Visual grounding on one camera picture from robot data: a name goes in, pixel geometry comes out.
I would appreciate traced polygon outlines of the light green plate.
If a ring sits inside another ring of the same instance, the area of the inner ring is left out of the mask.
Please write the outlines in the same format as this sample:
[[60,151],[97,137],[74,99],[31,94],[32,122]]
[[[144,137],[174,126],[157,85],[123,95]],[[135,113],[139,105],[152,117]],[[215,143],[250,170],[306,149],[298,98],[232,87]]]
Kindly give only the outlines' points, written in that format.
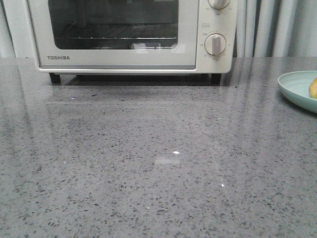
[[309,94],[309,86],[316,77],[316,70],[283,74],[278,78],[279,90],[290,102],[305,110],[317,113],[317,100],[311,98]]

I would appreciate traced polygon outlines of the black oven front-right foot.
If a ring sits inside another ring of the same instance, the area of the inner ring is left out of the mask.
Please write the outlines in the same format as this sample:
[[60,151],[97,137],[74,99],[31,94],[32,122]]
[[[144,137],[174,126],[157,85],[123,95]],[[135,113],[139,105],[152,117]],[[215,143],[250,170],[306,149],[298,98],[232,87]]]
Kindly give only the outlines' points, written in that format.
[[219,85],[221,82],[221,73],[212,73],[211,74],[211,84],[212,85]]

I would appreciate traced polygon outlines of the lower oven control knob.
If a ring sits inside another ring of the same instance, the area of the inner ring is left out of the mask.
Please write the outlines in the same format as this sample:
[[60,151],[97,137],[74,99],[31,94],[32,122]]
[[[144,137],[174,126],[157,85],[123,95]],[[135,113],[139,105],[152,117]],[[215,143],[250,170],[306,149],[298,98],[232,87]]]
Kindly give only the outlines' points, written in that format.
[[205,41],[205,50],[212,56],[219,56],[226,47],[226,40],[221,34],[212,34]]

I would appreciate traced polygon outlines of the upper oven control knob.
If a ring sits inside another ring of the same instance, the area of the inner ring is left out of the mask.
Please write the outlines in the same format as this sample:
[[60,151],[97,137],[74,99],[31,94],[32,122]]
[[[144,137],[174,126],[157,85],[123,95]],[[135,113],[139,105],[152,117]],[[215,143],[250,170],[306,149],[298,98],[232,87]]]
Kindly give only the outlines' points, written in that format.
[[216,10],[222,10],[229,5],[230,0],[208,0],[208,2],[211,8]]

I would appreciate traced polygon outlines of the white Toshiba toaster oven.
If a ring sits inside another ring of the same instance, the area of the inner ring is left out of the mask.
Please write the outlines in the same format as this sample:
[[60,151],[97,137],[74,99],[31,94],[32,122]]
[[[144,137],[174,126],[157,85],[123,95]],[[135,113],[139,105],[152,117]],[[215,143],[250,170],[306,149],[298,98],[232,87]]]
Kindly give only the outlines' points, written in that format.
[[[233,46],[236,32],[236,18],[238,1],[230,0],[229,5],[216,10],[211,8],[208,0],[198,0],[198,27],[196,66],[193,69],[98,69],[98,68],[53,68],[42,69],[39,66],[38,55],[35,47],[34,34],[30,16],[25,6],[36,68],[41,72],[55,74],[189,74],[189,73],[226,73],[231,69]],[[221,34],[226,40],[226,47],[219,56],[212,56],[205,50],[205,41],[212,34]]]

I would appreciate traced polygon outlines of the glass oven door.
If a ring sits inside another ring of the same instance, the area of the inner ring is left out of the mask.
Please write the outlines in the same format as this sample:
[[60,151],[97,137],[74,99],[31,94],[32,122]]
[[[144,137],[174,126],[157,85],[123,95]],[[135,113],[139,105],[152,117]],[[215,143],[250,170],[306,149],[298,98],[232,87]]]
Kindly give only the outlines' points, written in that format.
[[[28,0],[25,2],[42,69],[193,69],[199,3],[196,0]],[[54,37],[76,23],[178,24],[171,49],[63,50]]]

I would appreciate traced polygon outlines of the grey pleated curtain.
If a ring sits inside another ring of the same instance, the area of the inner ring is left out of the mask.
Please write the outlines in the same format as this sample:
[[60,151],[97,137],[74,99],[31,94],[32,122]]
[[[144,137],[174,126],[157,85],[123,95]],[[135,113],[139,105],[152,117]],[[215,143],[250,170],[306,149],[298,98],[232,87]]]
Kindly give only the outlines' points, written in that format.
[[[315,57],[315,0],[241,0],[234,57]],[[0,2],[1,58],[31,58],[32,46],[23,2]]]

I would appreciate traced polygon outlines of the golden bread roll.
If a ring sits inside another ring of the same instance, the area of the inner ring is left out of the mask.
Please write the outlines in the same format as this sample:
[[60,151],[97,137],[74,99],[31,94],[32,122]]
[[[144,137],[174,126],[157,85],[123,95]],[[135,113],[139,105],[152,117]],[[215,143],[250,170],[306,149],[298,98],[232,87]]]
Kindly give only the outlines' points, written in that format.
[[309,96],[313,99],[317,99],[317,78],[309,85]]

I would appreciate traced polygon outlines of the oven control knob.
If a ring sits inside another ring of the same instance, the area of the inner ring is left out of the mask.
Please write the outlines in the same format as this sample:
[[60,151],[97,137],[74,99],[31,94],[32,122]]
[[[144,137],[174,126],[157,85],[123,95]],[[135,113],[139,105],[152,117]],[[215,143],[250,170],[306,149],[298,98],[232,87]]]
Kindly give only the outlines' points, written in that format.
[[222,10],[229,5],[230,0],[208,0],[208,2],[211,8],[216,10]]
[[205,50],[212,56],[219,56],[226,47],[226,40],[221,34],[212,34],[205,41]]

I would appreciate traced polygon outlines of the black oven front-left foot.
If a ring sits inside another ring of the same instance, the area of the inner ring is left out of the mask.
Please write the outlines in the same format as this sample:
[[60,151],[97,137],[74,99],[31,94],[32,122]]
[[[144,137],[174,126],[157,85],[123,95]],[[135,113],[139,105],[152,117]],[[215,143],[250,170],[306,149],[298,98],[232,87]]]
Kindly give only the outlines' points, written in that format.
[[55,74],[55,73],[49,73],[49,76],[50,76],[52,84],[60,84],[61,83],[60,75]]

